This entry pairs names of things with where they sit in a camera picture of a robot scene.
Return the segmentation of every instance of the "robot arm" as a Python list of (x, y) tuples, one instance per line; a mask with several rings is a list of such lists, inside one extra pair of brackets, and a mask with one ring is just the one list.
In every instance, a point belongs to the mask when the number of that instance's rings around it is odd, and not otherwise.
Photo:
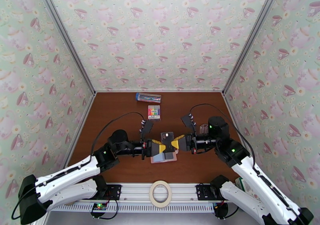
[[(189, 117), (182, 120), (194, 130), (194, 122)], [(217, 200), (230, 200), (260, 224), (306, 225), (311, 222), (313, 215), (307, 208), (299, 208), (277, 189), (257, 164), (253, 167), (253, 158), (239, 142), (230, 138), (228, 124), (221, 117), (209, 118), (208, 126), (207, 135), (196, 135), (195, 132), (182, 135), (173, 140), (171, 145), (182, 151), (191, 151), (192, 154), (214, 149), (219, 159), (243, 177), (262, 202), (238, 189), (221, 175), (211, 182), (211, 190)], [(38, 220), (58, 205), (92, 198), (97, 194), (103, 196), (106, 183), (102, 176), (95, 175), (119, 163), (118, 155), (141, 155), (144, 159), (165, 151), (166, 146), (158, 141), (141, 139), (132, 142), (128, 141), (124, 130), (115, 131), (103, 147), (77, 164), (38, 179), (33, 175), (27, 176), (18, 194), (21, 224)], [(76, 184), (92, 176), (95, 177)]]
[[(192, 115), (182, 117), (187, 127), (194, 130)], [(173, 141), (184, 150), (196, 154), (200, 149), (212, 149), (254, 189), (262, 200), (255, 200), (226, 177), (220, 175), (211, 184), (216, 197), (230, 200), (250, 214), (260, 224), (309, 224), (313, 219), (307, 208), (300, 208), (281, 192), (268, 176), (253, 161), (249, 152), (237, 141), (230, 138), (228, 124), (221, 117), (211, 117), (208, 121), (208, 134), (186, 135)]]

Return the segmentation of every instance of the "black cable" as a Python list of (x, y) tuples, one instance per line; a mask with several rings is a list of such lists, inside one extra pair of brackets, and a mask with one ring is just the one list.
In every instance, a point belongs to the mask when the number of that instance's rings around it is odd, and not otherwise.
[(34, 186), (32, 189), (29, 189), (23, 196), (21, 196), (20, 199), (18, 199), (18, 202), (17, 202), (16, 206), (14, 207), (13, 212), (12, 212), (12, 214), (11, 214), (11, 219), (12, 219), (12, 220), (16, 220), (16, 219), (19, 219), (19, 218), (21, 217), (21, 216), (18, 216), (18, 217), (13, 217), (13, 216), (14, 216), (14, 214), (16, 213), (16, 210), (17, 210), (19, 204), (21, 203), (21, 201), (23, 200), (23, 198), (26, 197), (26, 195), (27, 195), (29, 192), (33, 191), (34, 189), (36, 189), (36, 188), (39, 187), (39, 186), (42, 186), (42, 184), (43, 184), (43, 183), (38, 184), (38, 185)]
[(198, 107), (198, 106), (204, 106), (204, 105), (208, 105), (208, 106), (212, 106), (214, 107), (216, 110), (218, 110), (220, 113), (222, 113), (222, 115), (228, 120), (228, 122), (230, 124), (232, 124), (233, 128), (236, 130), (236, 132), (241, 136), (241, 138), (247, 143), (247, 145), (249, 146), (250, 148), (250, 151), (251, 151), (251, 155), (252, 155), (252, 159), (253, 159), (253, 165), (252, 165), (252, 168), (256, 171), (255, 169), (255, 164), (256, 164), (256, 156), (254, 154), (254, 151), (253, 151), (253, 148), (251, 146), (251, 144), (249, 143), (249, 141), (247, 141), (247, 139), (243, 136), (243, 134), (241, 134), (241, 132), (237, 129), (237, 127), (233, 124), (232, 120), (222, 111), (220, 110), (218, 107), (212, 105), (212, 104), (209, 104), (209, 103), (201, 103), (201, 104), (197, 104), (197, 105), (194, 105), (191, 109), (190, 109), (190, 113), (192, 111), (192, 109), (194, 109), (195, 107)]
[(213, 149), (213, 147), (211, 147), (211, 148), (209, 148), (209, 149), (207, 149), (205, 151), (196, 152), (196, 154), (203, 154), (203, 153), (206, 153), (206, 152), (208, 152), (208, 151), (210, 151), (212, 149)]
[(289, 211), (292, 211), (296, 217), (298, 218), (298, 220), (301, 222), (302, 225), (305, 225), (305, 223), (302, 221), (302, 219), (298, 216), (298, 214), (294, 211), (294, 209), (292, 209), (291, 207), (288, 208)]
[(89, 164), (89, 163), (91, 162), (92, 155), (93, 155), (93, 151), (94, 151), (94, 146), (96, 145), (98, 139), (100, 138), (101, 134), (105, 131), (105, 129), (106, 129), (110, 124), (112, 124), (114, 121), (117, 121), (118, 119), (120, 119), (120, 118), (122, 118), (122, 117), (124, 117), (124, 116), (126, 116), (126, 115), (128, 115), (128, 114), (131, 114), (131, 113), (136, 113), (136, 114), (140, 115), (140, 116), (142, 117), (142, 119), (144, 120), (143, 115), (142, 115), (141, 113), (139, 113), (139, 112), (127, 112), (127, 113), (121, 115), (120, 117), (118, 117), (118, 118), (116, 118), (116, 119), (112, 119), (109, 123), (107, 123), (107, 124), (100, 130), (100, 132), (98, 133), (98, 135), (97, 135), (96, 138), (94, 139), (94, 141), (93, 141), (93, 143), (92, 143), (92, 146), (91, 146), (90, 159), (89, 159), (88, 162), (81, 164), (81, 167), (83, 167), (83, 166), (85, 166), (85, 165), (87, 165), (87, 164)]
[(237, 209), (236, 209), (233, 213), (231, 213), (230, 215), (224, 217), (224, 219), (229, 218), (229, 217), (232, 217), (234, 214), (236, 214), (236, 212), (237, 212), (238, 210), (239, 210), (239, 207), (237, 207)]
[(111, 220), (114, 219), (116, 217), (116, 215), (118, 214), (118, 210), (119, 210), (119, 205), (117, 200), (114, 200), (117, 203), (117, 210), (116, 213), (112, 216), (112, 217), (99, 217), (98, 219), (102, 219), (102, 220)]
[[(91, 146), (91, 153), (90, 153), (90, 159), (89, 159), (89, 161), (86, 162), (86, 163), (81, 164), (80, 167), (83, 167), (83, 166), (85, 166), (85, 165), (87, 165), (87, 164), (89, 164), (89, 163), (91, 162), (92, 154), (93, 154), (93, 150), (94, 150), (94, 146), (96, 145), (96, 143), (97, 143), (100, 135), (103, 133), (103, 131), (104, 131), (111, 123), (113, 123), (114, 121), (117, 121), (118, 119), (120, 119), (120, 118), (122, 118), (122, 117), (124, 117), (124, 116), (126, 116), (126, 115), (128, 115), (128, 114), (131, 114), (131, 113), (136, 113), (136, 114), (140, 115), (140, 116), (142, 117), (142, 119), (144, 120), (143, 115), (142, 115), (141, 113), (139, 113), (139, 112), (128, 112), (128, 113), (125, 113), (125, 114), (121, 115), (120, 117), (118, 117), (118, 118), (116, 118), (116, 119), (111, 120), (108, 124), (106, 124), (106, 125), (103, 127), (103, 129), (99, 132), (99, 134), (97, 135), (97, 137), (96, 137), (95, 140), (93, 141), (92, 146)], [(70, 168), (70, 169), (68, 169), (68, 170), (66, 170), (66, 171), (63, 171), (63, 172), (61, 172), (61, 173), (58, 173), (57, 175), (55, 175), (54, 177), (50, 178), (49, 180), (47, 180), (47, 181), (45, 181), (45, 182), (42, 182), (42, 183), (34, 186), (32, 189), (28, 190), (28, 191), (27, 191), (23, 196), (21, 196), (21, 198), (18, 200), (18, 202), (17, 202), (16, 206), (14, 207), (13, 212), (12, 212), (12, 214), (11, 214), (11, 219), (12, 219), (12, 220), (16, 220), (16, 219), (19, 219), (19, 218), (20, 218), (20, 216), (14, 217), (14, 214), (15, 214), (15, 212), (16, 212), (19, 204), (20, 204), (21, 201), (23, 200), (23, 198), (26, 197), (26, 195), (27, 195), (29, 192), (31, 192), (32, 190), (36, 189), (37, 187), (44, 186), (45, 183), (48, 184), (48, 183), (56, 180), (57, 178), (61, 178), (62, 176), (66, 175), (66, 174), (68, 174), (68, 173), (71, 173), (71, 172), (73, 172), (73, 171), (75, 171), (75, 170), (77, 170), (77, 169), (79, 169), (79, 168)], [(115, 214), (112, 218), (114, 218), (114, 217), (117, 215), (117, 213), (118, 213), (118, 203), (117, 203), (117, 211), (116, 211), (116, 214)]]
[(284, 200), (284, 197), (278, 192), (278, 190), (275, 189), (275, 188), (272, 188), (271, 183), (270, 183), (270, 182), (267, 182), (267, 179), (266, 179), (264, 176), (259, 175), (260, 172), (259, 172), (258, 170), (256, 170), (256, 168), (255, 168), (256, 156), (255, 156), (255, 154), (254, 154), (254, 151), (253, 151), (253, 148), (252, 148), (251, 144), (250, 144), (250, 143), (248, 142), (248, 140), (243, 136), (243, 134), (241, 134), (241, 132), (240, 132), (240, 131), (237, 129), (237, 127), (233, 124), (233, 122), (230, 120), (230, 118), (229, 118), (222, 110), (220, 110), (218, 107), (216, 107), (216, 106), (214, 106), (214, 105), (212, 105), (212, 104), (209, 104), (209, 103), (201, 103), (201, 104), (198, 104), (198, 105), (194, 105), (194, 106), (190, 109), (190, 113), (191, 113), (192, 109), (194, 109), (195, 107), (203, 106), (203, 105), (208, 105), (208, 106), (214, 107), (216, 110), (218, 110), (220, 113), (222, 113), (222, 115), (232, 124), (232, 126), (234, 127), (234, 129), (236, 130), (236, 132), (242, 137), (242, 139), (247, 143), (247, 145), (249, 146), (249, 148), (250, 148), (250, 150), (251, 150), (251, 155), (252, 155), (252, 159), (253, 159), (252, 169), (253, 169), (253, 170), (257, 173), (257, 175), (265, 182), (265, 184), (268, 185), (268, 187), (269, 187), (269, 188), (274, 192), (274, 194), (282, 201), (282, 203), (285, 204), (285, 206), (287, 207), (287, 209), (290, 210), (290, 211), (292, 211), (292, 212), (295, 214), (295, 216), (300, 220), (300, 222), (304, 225), (304, 222), (303, 222), (303, 221), (301, 220), (301, 218), (296, 214), (296, 212), (295, 212), (292, 208), (289, 207), (288, 203)]

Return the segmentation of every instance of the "teacup pattern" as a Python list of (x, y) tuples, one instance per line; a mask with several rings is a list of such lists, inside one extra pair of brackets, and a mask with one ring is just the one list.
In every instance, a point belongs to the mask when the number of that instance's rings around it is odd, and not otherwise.
[(276, 0), (226, 96), (257, 162), (320, 223), (320, 1)]
[(0, 224), (14, 224), (23, 178), (62, 167), (91, 93), (42, 0), (0, 1)]
[(221, 91), (265, 0), (53, 1), (96, 90)]

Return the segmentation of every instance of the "brown tabletop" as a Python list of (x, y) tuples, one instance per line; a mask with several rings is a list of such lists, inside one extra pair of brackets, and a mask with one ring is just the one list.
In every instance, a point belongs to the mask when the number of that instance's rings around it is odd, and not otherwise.
[[(228, 110), (220, 93), (162, 92), (161, 121), (155, 122), (152, 131), (146, 137), (160, 140), (161, 132), (174, 132), (177, 137), (190, 133), (181, 117), (188, 114), (192, 106), (200, 103), (214, 104), (225, 112)], [(82, 130), (81, 136), (70, 160), (74, 164), (90, 153), (91, 144), (101, 128), (110, 120), (131, 111), (138, 111), (147, 118), (149, 102), (138, 102), (135, 93), (98, 93)], [(210, 106), (200, 106), (192, 111), (197, 128), (208, 122), (211, 116), (221, 113)], [(117, 129), (124, 129), (129, 140), (138, 140), (141, 117), (128, 115), (112, 123), (100, 137), (95, 150), (101, 147)], [(239, 141), (235, 130), (230, 126), (230, 135)], [(155, 182), (165, 180), (168, 183), (206, 183), (222, 174), (234, 181), (238, 175), (220, 161), (214, 150), (200, 155), (180, 151), (178, 160), (168, 163), (151, 164), (150, 158), (141, 160), (141, 156), (119, 156), (120, 163), (102, 173), (107, 182)]]

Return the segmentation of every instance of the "masking tape roll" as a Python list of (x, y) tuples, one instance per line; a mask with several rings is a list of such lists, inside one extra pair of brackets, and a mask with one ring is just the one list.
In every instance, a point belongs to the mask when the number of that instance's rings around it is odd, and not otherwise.
[[(155, 198), (153, 197), (153, 191), (156, 187), (158, 186), (164, 186), (168, 192), (168, 197), (165, 201), (163, 202), (158, 202), (155, 200)], [(167, 205), (169, 205), (171, 199), (172, 199), (172, 191), (171, 191), (171, 188), (169, 186), (169, 184), (167, 182), (164, 182), (163, 180), (158, 180), (156, 182), (154, 182), (151, 187), (150, 187), (150, 190), (149, 190), (149, 199), (152, 203), (152, 205), (154, 205), (155, 207), (158, 207), (158, 208), (164, 208), (166, 207)]]

